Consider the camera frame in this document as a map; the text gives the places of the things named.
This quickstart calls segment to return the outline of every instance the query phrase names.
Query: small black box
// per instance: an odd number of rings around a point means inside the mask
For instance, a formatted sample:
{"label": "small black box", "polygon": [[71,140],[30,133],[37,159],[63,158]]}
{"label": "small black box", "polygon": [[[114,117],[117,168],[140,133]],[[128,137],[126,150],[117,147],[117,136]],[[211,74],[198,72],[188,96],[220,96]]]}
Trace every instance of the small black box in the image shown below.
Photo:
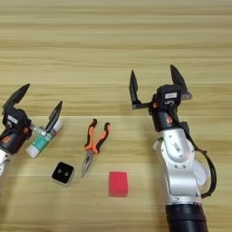
{"label": "small black box", "polygon": [[67,184],[73,175],[74,167],[66,163],[59,162],[52,175],[53,179],[63,184]]}

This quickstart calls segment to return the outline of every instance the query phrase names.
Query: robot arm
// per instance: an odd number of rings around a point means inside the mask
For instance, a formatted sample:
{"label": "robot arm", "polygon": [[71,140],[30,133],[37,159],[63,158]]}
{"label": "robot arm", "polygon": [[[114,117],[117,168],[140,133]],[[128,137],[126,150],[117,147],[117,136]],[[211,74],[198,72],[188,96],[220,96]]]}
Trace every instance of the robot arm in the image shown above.
{"label": "robot arm", "polygon": [[[169,231],[207,232],[201,200],[215,190],[217,174],[207,152],[199,149],[191,138],[188,124],[185,121],[179,122],[178,106],[181,100],[190,100],[192,95],[179,71],[173,65],[170,69],[173,84],[160,86],[147,103],[141,103],[138,99],[136,77],[134,72],[131,73],[132,109],[149,108],[155,130],[159,133],[153,149],[161,165],[161,185],[166,196]],[[194,171],[195,151],[200,151],[206,157],[210,167],[211,186],[205,194],[199,192]]]}
{"label": "robot arm", "polygon": [[61,101],[49,116],[49,122],[45,129],[33,125],[22,109],[14,107],[23,99],[29,86],[30,84],[26,84],[14,92],[3,106],[5,130],[0,135],[0,187],[3,185],[4,175],[15,153],[21,149],[26,140],[31,138],[33,131],[43,136],[50,133],[62,110],[63,102]]}

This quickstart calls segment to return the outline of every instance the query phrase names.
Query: pliers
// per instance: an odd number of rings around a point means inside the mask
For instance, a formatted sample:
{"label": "pliers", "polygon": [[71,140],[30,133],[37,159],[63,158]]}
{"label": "pliers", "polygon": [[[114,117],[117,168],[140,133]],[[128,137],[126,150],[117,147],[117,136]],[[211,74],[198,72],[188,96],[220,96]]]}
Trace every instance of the pliers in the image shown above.
{"label": "pliers", "polygon": [[84,177],[87,169],[90,167],[92,163],[93,155],[100,153],[100,147],[106,141],[109,135],[111,125],[108,122],[106,122],[104,126],[104,132],[102,133],[100,139],[96,143],[94,143],[93,134],[94,134],[94,128],[96,127],[96,125],[97,125],[97,120],[93,119],[88,129],[87,142],[84,145],[84,149],[87,151],[87,153],[86,153],[83,166],[82,166],[82,178]]}

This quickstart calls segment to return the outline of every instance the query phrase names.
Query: silver metal part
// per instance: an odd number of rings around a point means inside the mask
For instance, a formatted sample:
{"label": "silver metal part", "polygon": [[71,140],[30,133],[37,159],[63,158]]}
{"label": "silver metal part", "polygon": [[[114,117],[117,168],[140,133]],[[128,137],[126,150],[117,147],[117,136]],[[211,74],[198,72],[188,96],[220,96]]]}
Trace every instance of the silver metal part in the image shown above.
{"label": "silver metal part", "polygon": [[200,203],[198,183],[193,171],[195,151],[182,129],[163,130],[153,145],[163,166],[161,182],[167,204]]}
{"label": "silver metal part", "polygon": [[4,184],[4,178],[12,159],[12,155],[7,154],[6,152],[0,149],[0,188]]}
{"label": "silver metal part", "polygon": [[92,163],[92,159],[94,156],[94,152],[93,150],[88,150],[83,162],[83,166],[82,166],[82,178],[84,177],[85,173],[87,172],[88,168],[90,167],[91,163]]}

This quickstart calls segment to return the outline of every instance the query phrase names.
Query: wooden surface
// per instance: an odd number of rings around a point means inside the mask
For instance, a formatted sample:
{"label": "wooden surface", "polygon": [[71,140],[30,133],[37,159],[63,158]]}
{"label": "wooden surface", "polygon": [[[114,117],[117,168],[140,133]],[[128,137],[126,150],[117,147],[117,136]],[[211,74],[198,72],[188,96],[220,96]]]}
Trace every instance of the wooden surface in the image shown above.
{"label": "wooden surface", "polygon": [[[25,83],[20,103],[44,125],[63,100],[64,127],[37,159],[27,141],[0,199],[1,231],[168,231],[159,183],[156,139],[147,111],[132,111],[131,69],[148,101],[171,83],[169,64],[194,95],[179,108],[199,147],[217,167],[218,185],[204,200],[210,232],[231,231],[232,3],[207,1],[0,1],[0,105]],[[96,134],[112,131],[80,179],[92,119]],[[59,161],[76,168],[69,188],[51,174]],[[108,174],[127,171],[130,194],[108,198]]]}

